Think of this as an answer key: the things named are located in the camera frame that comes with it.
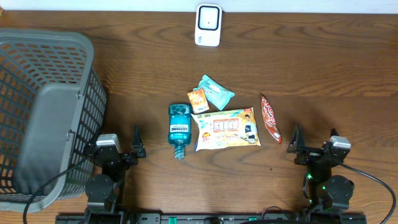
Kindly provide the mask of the red Top snack bar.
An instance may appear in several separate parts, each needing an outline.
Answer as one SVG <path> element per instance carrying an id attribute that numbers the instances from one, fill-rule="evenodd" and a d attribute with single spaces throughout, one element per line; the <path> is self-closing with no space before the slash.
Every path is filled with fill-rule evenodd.
<path id="1" fill-rule="evenodd" d="M 282 136 L 276 125 L 274 110 L 271 104 L 269 103 L 268 99 L 264 95 L 262 95 L 261 98 L 261 108 L 262 108 L 262 117 L 266 129 L 271 134 L 271 136 L 277 141 L 277 143 L 281 145 Z"/>

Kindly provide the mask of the teal mouthwash bottle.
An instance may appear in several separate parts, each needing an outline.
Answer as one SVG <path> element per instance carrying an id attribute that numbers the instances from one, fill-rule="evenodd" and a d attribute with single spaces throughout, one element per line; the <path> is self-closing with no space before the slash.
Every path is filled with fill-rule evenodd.
<path id="1" fill-rule="evenodd" d="M 174 146 L 174 158 L 185 157 L 185 147 L 191 143 L 191 113 L 188 104 L 172 104 L 169 106 L 168 142 Z"/>

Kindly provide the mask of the large yellow white snack bag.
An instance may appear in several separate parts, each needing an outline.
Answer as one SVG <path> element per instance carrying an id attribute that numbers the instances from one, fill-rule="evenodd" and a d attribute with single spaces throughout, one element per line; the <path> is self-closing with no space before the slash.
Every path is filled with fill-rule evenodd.
<path id="1" fill-rule="evenodd" d="M 253 107 L 192 114 L 191 117 L 199 131 L 196 151 L 261 144 Z"/>

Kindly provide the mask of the small orange snack pack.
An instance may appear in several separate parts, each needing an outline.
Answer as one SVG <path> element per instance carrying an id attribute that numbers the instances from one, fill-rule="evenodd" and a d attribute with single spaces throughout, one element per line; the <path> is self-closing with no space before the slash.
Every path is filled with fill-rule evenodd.
<path id="1" fill-rule="evenodd" d="M 194 114 L 203 113 L 210 109 L 203 89 L 193 90 L 187 93 L 187 95 Z"/>

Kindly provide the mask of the grey plastic shopping basket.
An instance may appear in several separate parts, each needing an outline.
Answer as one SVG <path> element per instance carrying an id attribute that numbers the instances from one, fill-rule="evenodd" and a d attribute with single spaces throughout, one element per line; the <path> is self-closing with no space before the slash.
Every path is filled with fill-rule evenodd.
<path id="1" fill-rule="evenodd" d="M 37 212 L 85 190 L 85 145 L 106 93 L 90 40 L 75 32 L 1 29 L 1 209 Z"/>

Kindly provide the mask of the mint green wipes pack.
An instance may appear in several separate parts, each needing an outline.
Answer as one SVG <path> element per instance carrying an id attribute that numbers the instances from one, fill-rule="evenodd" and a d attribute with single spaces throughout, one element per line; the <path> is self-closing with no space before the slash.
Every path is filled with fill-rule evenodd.
<path id="1" fill-rule="evenodd" d="M 203 90 L 206 99 L 215 105 L 220 111 L 229 103 L 230 99 L 235 96 L 231 90 L 221 86 L 208 75 L 204 75 L 198 86 L 193 91 Z"/>

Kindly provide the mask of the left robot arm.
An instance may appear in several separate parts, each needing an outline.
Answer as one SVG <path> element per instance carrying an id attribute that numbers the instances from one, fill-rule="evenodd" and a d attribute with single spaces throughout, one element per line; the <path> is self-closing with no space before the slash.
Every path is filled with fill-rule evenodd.
<path id="1" fill-rule="evenodd" d="M 88 143 L 83 154 L 101 168 L 85 185 L 88 197 L 84 223 L 135 223 L 134 215 L 122 205 L 126 171 L 146 157 L 146 149 L 134 128 L 132 150 L 120 151 L 116 134 L 99 134 Z"/>

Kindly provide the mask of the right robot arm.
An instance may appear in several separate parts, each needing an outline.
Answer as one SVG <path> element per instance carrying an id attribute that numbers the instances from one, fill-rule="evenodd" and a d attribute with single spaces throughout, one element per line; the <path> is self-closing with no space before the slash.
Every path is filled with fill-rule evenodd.
<path id="1" fill-rule="evenodd" d="M 350 150 L 351 143 L 335 129 L 322 147 L 306 146 L 300 125 L 295 126 L 287 152 L 296 155 L 295 164 L 307 167 L 302 190 L 310 207 L 302 212 L 304 221 L 337 220 L 349 209 L 354 183 L 342 175 L 333 175 L 331 170 L 343 163 Z"/>

